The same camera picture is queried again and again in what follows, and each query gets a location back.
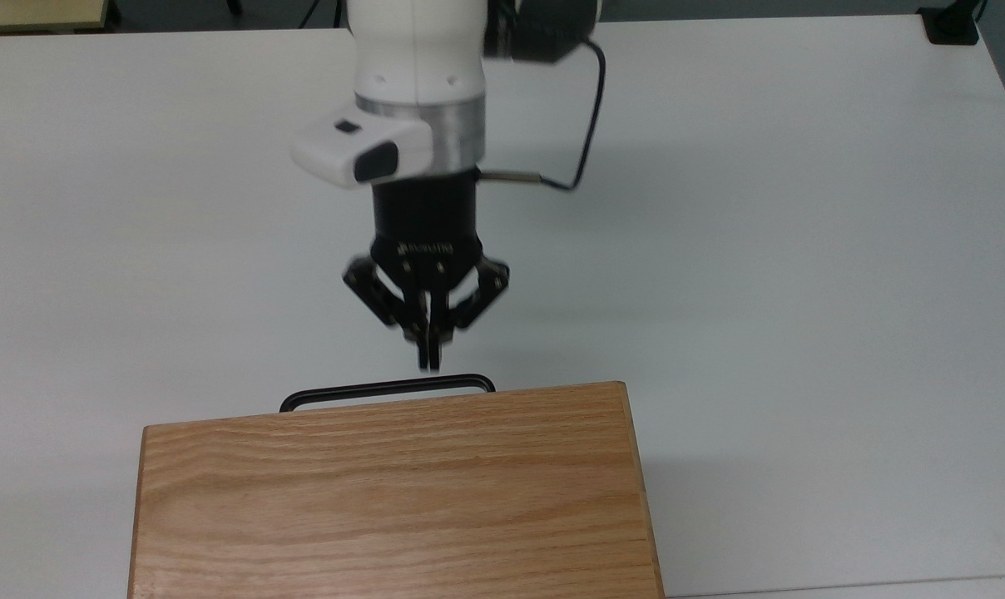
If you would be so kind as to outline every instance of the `gray floor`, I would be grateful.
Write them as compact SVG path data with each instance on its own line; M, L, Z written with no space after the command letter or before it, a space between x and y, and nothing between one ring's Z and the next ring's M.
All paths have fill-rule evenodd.
M312 0L243 0L244 14L229 15L225 0L118 0L116 31L290 29ZM715 19L829 15L913 14L945 0L605 0L602 20ZM331 26L336 0L322 0L309 27ZM1005 83L1005 0L989 0L979 23Z

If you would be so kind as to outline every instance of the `black cable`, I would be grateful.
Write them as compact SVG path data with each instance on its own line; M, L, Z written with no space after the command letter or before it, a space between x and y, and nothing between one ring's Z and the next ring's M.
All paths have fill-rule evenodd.
M587 46L587 48L591 48L595 52L595 57L598 58L598 84L595 86L595 106L591 109L591 121L587 122L587 136L583 139L580 162L576 167L576 175L573 177L573 182L570 185L548 179L547 177L541 176L540 178L545 186L567 192L575 190L580 185L580 179L583 179L583 168L587 166L587 154L591 152L591 141L595 138L595 126L598 125L598 113L602 109L602 91L606 89L606 54L602 52L602 48L599 48L598 44L595 44L589 38L582 38L580 42Z
M580 179L583 179L583 170L587 166L587 155L591 152L591 142L595 138L595 126L598 125L598 113L602 109L602 91L606 89L606 54L602 52L602 48L591 41L589 37L583 34L575 34L572 31L565 31L558 29L555 26L545 26L542 23L529 22L529 20L522 19L512 7L507 2L499 2L499 9L502 11L504 15L517 27L524 27L530 31L537 31L549 37L556 37L558 39L570 39L570 41L579 41L580 44L584 44L587 48L591 48L595 52L595 57L598 58L598 83L595 86L595 106L591 110L591 121L587 123L587 136L583 140L583 150L580 152L580 161L576 167L576 175L573 177L572 183L562 183L561 181L555 181L548 177L544 177L539 173L515 173L515 172L478 172L478 178L481 181L511 181L511 182L521 182L521 183L542 183L542 185L553 187L553 189L561 190L564 192L571 192L580 185Z
M320 2L321 0L314 0L314 3L310 5L310 10L307 11L307 15L304 17L304 20L301 20L301 23L299 23L299 29L307 26L307 22L309 22L310 16L314 14L314 8L317 8L317 4Z

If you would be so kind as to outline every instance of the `wood grain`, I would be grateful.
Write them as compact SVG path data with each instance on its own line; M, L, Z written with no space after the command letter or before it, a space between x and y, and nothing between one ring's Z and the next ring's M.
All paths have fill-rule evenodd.
M0 31L104 26L107 0L0 0Z
M144 431L133 599L661 599L624 384Z

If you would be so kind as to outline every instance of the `wooden box lid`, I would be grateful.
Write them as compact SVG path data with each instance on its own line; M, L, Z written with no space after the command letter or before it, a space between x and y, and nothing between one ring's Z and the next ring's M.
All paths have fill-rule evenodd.
M624 384L148 426L134 599L661 599Z

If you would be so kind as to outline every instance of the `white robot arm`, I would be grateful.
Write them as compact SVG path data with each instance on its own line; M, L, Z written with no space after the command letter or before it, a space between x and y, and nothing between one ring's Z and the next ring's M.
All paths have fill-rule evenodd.
M484 257L476 236L476 182L489 178L476 170L484 155L480 58L557 61L585 42L605 69L602 51L587 40L602 0L350 0L347 6L358 52L354 102L304 129L290 152L299 167L333 185L373 186L377 235L370 255L355 258L344 280L381 322L400 326L418 346L420 368L438 370L441 345L510 284L510 269ZM568 190L576 183L496 178ZM452 305L449 292L471 269L478 289Z
M351 0L355 102L300 132L292 159L352 187L459 173L484 152L483 0Z

